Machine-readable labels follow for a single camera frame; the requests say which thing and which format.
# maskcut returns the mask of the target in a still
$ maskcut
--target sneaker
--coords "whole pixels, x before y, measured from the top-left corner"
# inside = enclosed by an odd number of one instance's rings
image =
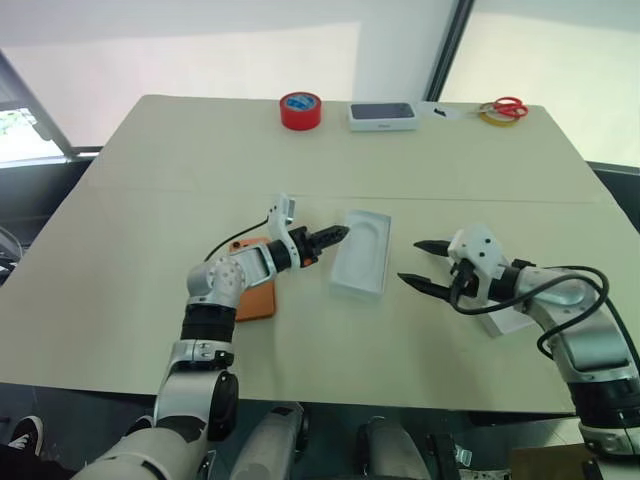
[[[44,427],[42,420],[36,416],[24,417],[18,422],[7,446],[32,453],[36,457],[42,449]]]
[[[151,427],[153,427],[153,419],[151,418],[151,415],[143,415],[138,418],[138,420],[136,420],[133,425],[131,425],[124,436],[126,437],[127,435],[131,435],[133,432],[137,432],[138,430],[142,430],[143,428]]]

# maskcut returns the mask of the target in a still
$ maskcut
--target white wall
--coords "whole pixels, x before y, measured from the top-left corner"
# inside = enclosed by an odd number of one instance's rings
[[[442,99],[544,105],[589,161],[640,166],[640,2],[476,0]]]
[[[0,48],[74,145],[141,95],[417,100],[454,0],[3,0]]]

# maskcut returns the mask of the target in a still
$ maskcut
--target orange phone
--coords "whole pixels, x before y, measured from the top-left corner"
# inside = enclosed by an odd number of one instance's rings
[[[234,241],[230,247],[230,252],[235,252],[241,248],[254,245],[256,243],[269,243],[268,238],[245,238]],[[236,311],[236,322],[246,322],[247,320],[259,320],[261,318],[272,317],[276,313],[276,285],[273,280],[262,285],[247,290],[240,297],[240,303]]]

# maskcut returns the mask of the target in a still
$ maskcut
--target scissors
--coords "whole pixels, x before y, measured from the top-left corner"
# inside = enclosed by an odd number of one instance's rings
[[[491,106],[495,112],[505,117],[522,118],[529,113],[527,106],[516,97],[500,97]]]

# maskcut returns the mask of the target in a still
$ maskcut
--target tabletop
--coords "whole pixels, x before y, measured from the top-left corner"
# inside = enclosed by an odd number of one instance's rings
[[[276,315],[236,328],[242,398],[572,411],[536,326],[491,338],[395,276],[445,281],[412,243],[482,222],[509,258],[603,270],[640,337],[638,235],[546,111],[508,129],[463,114],[356,134],[346,104],[323,107],[318,128],[292,132],[274,101],[142,98],[0,289],[0,381],[156,393],[187,272],[286,191],[312,230],[351,209],[390,215],[386,290],[332,288],[335,248],[280,274]]]

